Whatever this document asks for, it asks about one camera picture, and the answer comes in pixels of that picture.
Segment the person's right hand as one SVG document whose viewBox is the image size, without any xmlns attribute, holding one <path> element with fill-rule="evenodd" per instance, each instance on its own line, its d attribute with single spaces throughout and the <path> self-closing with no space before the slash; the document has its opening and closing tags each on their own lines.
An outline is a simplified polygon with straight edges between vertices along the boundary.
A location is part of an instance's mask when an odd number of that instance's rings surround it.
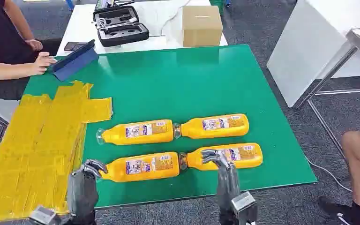
<svg viewBox="0 0 360 225">
<path fill-rule="evenodd" d="M 53 56 L 50 56 L 48 52 L 40 52 L 35 62 L 32 63 L 32 75 L 44 74 L 48 70 L 48 67 L 56 62 L 57 60 Z"/>
</svg>

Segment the person's left hand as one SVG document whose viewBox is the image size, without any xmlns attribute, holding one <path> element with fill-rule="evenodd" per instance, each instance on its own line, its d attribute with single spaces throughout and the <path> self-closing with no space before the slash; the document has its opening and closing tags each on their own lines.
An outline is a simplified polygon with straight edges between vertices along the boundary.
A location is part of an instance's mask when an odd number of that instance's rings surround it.
<svg viewBox="0 0 360 225">
<path fill-rule="evenodd" d="M 25 42 L 31 46 L 31 48 L 34 50 L 34 51 L 41 51 L 43 49 L 43 44 L 39 41 L 39 40 L 36 40 L 36 39 L 28 39 L 28 40 L 25 40 Z"/>
</svg>

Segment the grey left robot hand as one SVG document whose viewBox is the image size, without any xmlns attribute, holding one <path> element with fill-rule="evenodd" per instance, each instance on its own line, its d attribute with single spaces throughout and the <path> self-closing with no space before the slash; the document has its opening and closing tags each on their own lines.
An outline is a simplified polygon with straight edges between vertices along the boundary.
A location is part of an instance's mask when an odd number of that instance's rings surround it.
<svg viewBox="0 0 360 225">
<path fill-rule="evenodd" d="M 88 159 L 73 171 L 68 178 L 67 204 L 70 211 L 69 219 L 63 225 L 95 225 L 98 202 L 96 182 L 102 178 L 99 171 L 108 173 L 105 164 L 98 160 Z"/>
</svg>

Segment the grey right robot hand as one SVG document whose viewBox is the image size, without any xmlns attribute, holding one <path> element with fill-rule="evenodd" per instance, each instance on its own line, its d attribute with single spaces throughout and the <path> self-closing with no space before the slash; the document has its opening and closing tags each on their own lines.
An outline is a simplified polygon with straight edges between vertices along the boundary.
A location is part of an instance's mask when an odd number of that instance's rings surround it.
<svg viewBox="0 0 360 225">
<path fill-rule="evenodd" d="M 203 150 L 202 163 L 213 162 L 218 168 L 217 203 L 219 207 L 219 221 L 222 225 L 237 225 L 231 200 L 240 194 L 238 173 L 235 164 L 229 161 L 221 150 Z"/>
</svg>

